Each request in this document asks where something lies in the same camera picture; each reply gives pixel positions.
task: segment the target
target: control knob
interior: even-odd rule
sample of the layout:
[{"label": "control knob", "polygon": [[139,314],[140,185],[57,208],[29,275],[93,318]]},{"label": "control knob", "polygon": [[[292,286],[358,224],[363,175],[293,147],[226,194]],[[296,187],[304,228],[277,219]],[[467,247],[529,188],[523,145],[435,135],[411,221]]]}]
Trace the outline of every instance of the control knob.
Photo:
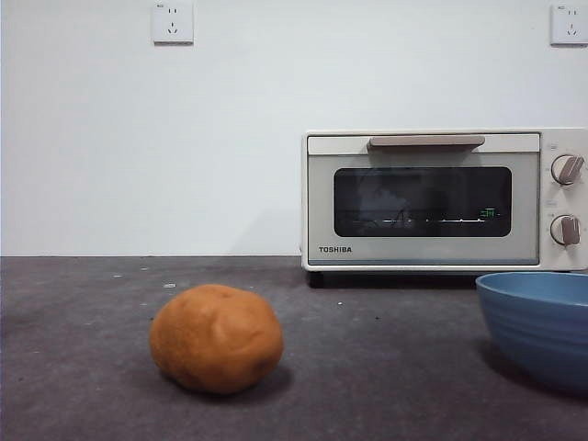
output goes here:
[{"label": "control knob", "polygon": [[582,166],[584,165],[584,158],[573,154],[564,154],[557,158],[551,165],[551,174],[553,179],[563,186],[573,184],[580,173],[582,172]]},{"label": "control knob", "polygon": [[559,216],[551,223],[551,237],[561,245],[580,243],[580,223],[571,214]]}]

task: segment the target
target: wall outlet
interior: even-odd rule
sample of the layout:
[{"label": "wall outlet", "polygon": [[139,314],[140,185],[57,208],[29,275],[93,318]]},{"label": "wall outlet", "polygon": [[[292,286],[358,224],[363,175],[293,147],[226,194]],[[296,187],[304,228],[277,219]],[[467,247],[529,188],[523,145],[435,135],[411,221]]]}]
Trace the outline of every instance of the wall outlet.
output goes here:
[{"label": "wall outlet", "polygon": [[153,5],[152,36],[155,44],[194,44],[194,7],[191,3]]},{"label": "wall outlet", "polygon": [[551,44],[588,45],[588,5],[551,7]]}]

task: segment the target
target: oven window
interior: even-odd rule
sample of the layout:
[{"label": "oven window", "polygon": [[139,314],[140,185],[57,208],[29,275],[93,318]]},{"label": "oven window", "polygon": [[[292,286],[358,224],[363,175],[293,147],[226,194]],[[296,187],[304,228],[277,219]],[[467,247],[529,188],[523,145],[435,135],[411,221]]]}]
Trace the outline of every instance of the oven window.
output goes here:
[{"label": "oven window", "polygon": [[334,230],[342,237],[503,237],[511,231],[506,167],[342,168]]}]

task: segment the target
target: white oven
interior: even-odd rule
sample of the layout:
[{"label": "white oven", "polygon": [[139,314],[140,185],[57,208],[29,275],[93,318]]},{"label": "white oven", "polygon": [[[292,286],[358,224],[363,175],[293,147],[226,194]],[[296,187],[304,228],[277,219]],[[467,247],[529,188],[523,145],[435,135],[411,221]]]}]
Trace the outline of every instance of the white oven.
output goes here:
[{"label": "white oven", "polygon": [[586,157],[584,129],[309,131],[302,265],[585,269]]}]

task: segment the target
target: bowl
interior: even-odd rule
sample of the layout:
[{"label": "bowl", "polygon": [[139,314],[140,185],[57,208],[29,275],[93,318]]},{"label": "bowl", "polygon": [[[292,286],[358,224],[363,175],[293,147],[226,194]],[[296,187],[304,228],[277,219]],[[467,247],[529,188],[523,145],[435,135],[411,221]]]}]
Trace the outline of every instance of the bowl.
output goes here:
[{"label": "bowl", "polygon": [[538,381],[588,396],[588,275],[497,273],[476,279],[492,340]]}]

